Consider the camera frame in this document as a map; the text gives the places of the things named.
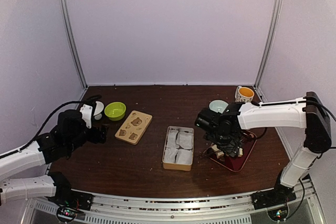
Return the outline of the tan bear tin lid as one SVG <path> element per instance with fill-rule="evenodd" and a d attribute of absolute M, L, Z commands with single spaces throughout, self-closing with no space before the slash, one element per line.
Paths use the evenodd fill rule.
<path fill-rule="evenodd" d="M 137 145 L 152 121 L 153 116 L 140 111 L 133 110 L 114 137 L 117 140 Z"/>

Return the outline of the metal tongs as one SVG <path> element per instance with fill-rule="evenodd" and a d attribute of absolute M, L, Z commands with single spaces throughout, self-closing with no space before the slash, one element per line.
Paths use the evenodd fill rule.
<path fill-rule="evenodd" d="M 213 150 L 211 147 L 207 148 L 205 151 L 201 152 L 199 158 L 208 158 L 212 155 L 216 155 L 218 151 Z"/>

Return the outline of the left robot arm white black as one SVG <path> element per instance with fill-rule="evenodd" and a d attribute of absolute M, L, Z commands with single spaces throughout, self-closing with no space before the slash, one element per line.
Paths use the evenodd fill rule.
<path fill-rule="evenodd" d="M 66 110 L 58 115 L 56 126 L 35 136 L 27 144 L 1 155 L 1 204 L 14 200 L 46 197 L 56 204 L 72 207 L 76 194 L 61 172 L 33 178 L 11 179 L 27 169 L 48 165 L 72 153 L 86 142 L 103 144 L 108 128 L 92 126 L 90 115 Z"/>

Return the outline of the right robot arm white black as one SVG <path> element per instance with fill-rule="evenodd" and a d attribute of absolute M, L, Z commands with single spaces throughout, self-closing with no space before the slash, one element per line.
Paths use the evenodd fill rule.
<path fill-rule="evenodd" d="M 332 148 L 330 120 L 335 116 L 321 103 L 315 92 L 280 102 L 234 102 L 223 113 L 204 108 L 195 125 L 205 131 L 204 138 L 224 154 L 237 157 L 246 130 L 291 127 L 305 130 L 305 139 L 294 157 L 279 173 L 269 192 L 272 203 L 279 204 L 315 160 Z"/>

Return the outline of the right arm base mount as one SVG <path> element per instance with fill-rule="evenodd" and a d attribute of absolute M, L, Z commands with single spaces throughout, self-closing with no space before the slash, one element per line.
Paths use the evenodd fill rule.
<path fill-rule="evenodd" d="M 251 200 L 255 210 L 284 205 L 289 201 L 296 200 L 296 198 L 296 194 L 293 191 L 282 194 L 274 189 L 258 191 L 251 194 Z"/>

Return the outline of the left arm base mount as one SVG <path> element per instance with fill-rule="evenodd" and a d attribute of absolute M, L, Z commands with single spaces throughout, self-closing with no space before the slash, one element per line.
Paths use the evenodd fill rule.
<path fill-rule="evenodd" d="M 93 201 L 93 194 L 83 193 L 66 187 L 57 187 L 55 195 L 47 197 L 47 199 L 60 206 L 89 211 Z"/>

